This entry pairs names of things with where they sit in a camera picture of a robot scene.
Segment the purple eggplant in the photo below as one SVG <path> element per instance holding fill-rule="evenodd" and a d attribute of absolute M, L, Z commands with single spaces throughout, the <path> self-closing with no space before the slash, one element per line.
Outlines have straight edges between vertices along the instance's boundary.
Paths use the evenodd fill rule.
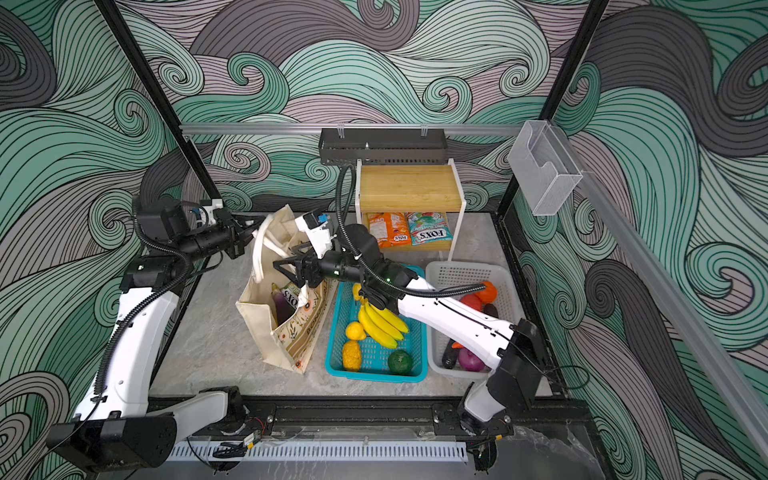
<path fill-rule="evenodd" d="M 277 325 L 282 325 L 295 313 L 295 310 L 293 310 L 291 306 L 286 302 L 281 293 L 283 288 L 279 287 L 277 284 L 271 284 L 271 298 L 275 307 L 275 318 Z"/>

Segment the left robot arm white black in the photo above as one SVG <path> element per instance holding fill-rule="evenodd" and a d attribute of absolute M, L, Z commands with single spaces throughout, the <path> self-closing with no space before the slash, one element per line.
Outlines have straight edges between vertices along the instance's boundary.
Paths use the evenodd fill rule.
<path fill-rule="evenodd" d="M 187 203 L 132 200 L 134 230 L 142 252 L 127 267 L 113 332 L 91 393 L 72 420 L 55 424 L 47 448 L 91 474 L 157 468 L 181 440 L 215 424 L 239 432 L 247 412 L 236 387 L 203 391 L 155 412 L 149 387 L 166 326 L 195 264 L 212 255 L 243 255 L 263 217 L 227 208 L 204 212 L 191 228 Z"/>

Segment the yellow green Fox's candy bag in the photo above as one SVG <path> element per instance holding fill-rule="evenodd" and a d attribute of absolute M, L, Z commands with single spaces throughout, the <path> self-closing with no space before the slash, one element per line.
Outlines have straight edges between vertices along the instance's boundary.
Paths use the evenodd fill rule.
<path fill-rule="evenodd" d="M 281 293 L 284 299 L 286 300 L 286 302 L 291 306 L 293 310 L 295 310 L 299 303 L 300 289 L 295 285 L 291 284 L 284 287 L 281 290 Z"/>

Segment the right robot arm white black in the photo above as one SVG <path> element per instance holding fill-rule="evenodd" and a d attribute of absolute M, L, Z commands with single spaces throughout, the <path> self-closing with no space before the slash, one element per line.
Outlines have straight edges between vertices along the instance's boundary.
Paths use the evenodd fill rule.
<path fill-rule="evenodd" d="M 297 220 L 308 240 L 282 254 L 274 268 L 298 287 L 325 279 L 358 283 L 362 295 L 387 313 L 402 314 L 458 341 L 490 369 L 463 398 L 464 414 L 487 424 L 501 413 L 529 411 L 545 377 L 545 347 L 537 326 L 521 318 L 498 319 L 461 303 L 459 296 L 484 290 L 472 284 L 437 290 L 408 267 L 387 259 L 361 224 L 348 226 L 341 212 L 330 231 L 322 214 Z"/>

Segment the yellow banana bunch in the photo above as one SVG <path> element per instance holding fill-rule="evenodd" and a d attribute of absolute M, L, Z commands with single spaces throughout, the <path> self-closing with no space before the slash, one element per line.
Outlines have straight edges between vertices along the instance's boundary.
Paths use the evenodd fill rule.
<path fill-rule="evenodd" d="M 353 298 L 359 303 L 358 322 L 368 336 L 384 348 L 395 350 L 410 332 L 406 323 L 389 310 L 379 310 L 362 295 L 362 286 L 352 287 Z"/>

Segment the cream canvas grocery bag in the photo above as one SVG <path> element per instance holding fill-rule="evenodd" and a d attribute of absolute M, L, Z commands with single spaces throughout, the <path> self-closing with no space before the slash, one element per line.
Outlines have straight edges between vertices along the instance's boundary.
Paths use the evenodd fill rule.
<path fill-rule="evenodd" d="M 252 269 L 236 302 L 262 360 L 303 374 L 331 309 L 338 283 L 324 279 L 319 286 L 296 285 L 274 267 L 291 249 L 308 241 L 290 206 L 266 216 L 253 234 Z"/>

